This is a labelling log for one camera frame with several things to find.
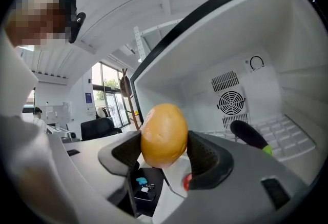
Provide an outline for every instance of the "black phone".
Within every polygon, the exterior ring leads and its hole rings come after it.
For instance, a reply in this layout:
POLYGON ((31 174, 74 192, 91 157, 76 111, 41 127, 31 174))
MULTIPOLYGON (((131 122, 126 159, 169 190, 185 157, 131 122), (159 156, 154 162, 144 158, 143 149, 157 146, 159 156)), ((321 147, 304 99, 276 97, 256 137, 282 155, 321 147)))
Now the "black phone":
POLYGON ((154 192, 143 192, 143 191, 137 191, 135 193, 134 198, 136 199, 141 199, 141 200, 146 200, 146 201, 153 201, 155 198, 155 193, 154 192))

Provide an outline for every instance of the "open mini fridge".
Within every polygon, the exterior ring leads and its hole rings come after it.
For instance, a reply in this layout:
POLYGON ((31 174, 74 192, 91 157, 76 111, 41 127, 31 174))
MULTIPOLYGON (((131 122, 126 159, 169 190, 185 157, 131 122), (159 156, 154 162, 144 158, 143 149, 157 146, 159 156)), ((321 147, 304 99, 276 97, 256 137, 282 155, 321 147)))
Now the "open mini fridge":
POLYGON ((273 156, 310 184, 328 152, 328 35, 315 0, 209 0, 133 75, 140 119, 171 103, 190 130, 242 140, 254 126, 273 156))

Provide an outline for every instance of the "glass door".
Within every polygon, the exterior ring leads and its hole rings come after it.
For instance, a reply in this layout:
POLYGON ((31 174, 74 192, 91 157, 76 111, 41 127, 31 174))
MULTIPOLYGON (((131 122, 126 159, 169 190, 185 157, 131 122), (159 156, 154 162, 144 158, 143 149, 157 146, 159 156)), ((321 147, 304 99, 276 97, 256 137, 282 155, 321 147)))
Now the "glass door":
POLYGON ((117 101, 121 121, 123 123, 123 126, 126 126, 126 125, 129 124, 129 121, 128 121, 127 113, 125 111, 124 104, 123 104, 123 101, 122 101, 122 95, 119 94, 119 93, 115 93, 115 97, 116 97, 116 101, 117 101))
POLYGON ((110 112, 110 117, 113 118, 115 127, 122 127, 122 121, 120 118, 120 112, 117 107, 116 98, 114 93, 106 93, 107 105, 110 112))

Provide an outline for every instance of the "air vent on wall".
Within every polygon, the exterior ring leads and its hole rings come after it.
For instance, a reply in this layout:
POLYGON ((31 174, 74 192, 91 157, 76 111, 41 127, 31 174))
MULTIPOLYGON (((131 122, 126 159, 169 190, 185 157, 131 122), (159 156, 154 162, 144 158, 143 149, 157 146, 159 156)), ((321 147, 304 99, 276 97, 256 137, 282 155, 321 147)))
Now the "air vent on wall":
POLYGON ((246 122, 248 124, 248 116, 247 116, 247 114, 235 115, 235 116, 224 117, 222 119, 224 128, 225 129, 230 129, 230 124, 233 121, 235 121, 235 120, 244 121, 244 122, 246 122))
POLYGON ((237 74, 234 71, 230 71, 212 79, 214 92, 218 92, 238 84, 239 80, 237 74))
POLYGON ((217 105, 218 109, 226 115, 236 115, 244 107, 245 98, 235 91, 228 91, 224 93, 217 105))

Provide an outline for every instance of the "yellow object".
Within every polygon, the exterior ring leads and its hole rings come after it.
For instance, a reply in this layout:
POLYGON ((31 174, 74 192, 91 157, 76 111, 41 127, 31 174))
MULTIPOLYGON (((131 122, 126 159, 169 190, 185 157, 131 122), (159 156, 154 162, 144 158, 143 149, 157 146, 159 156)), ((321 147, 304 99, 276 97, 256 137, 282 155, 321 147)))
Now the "yellow object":
POLYGON ((141 130, 141 152, 146 163, 167 168, 186 150, 188 126, 180 109, 172 104, 155 106, 141 130))

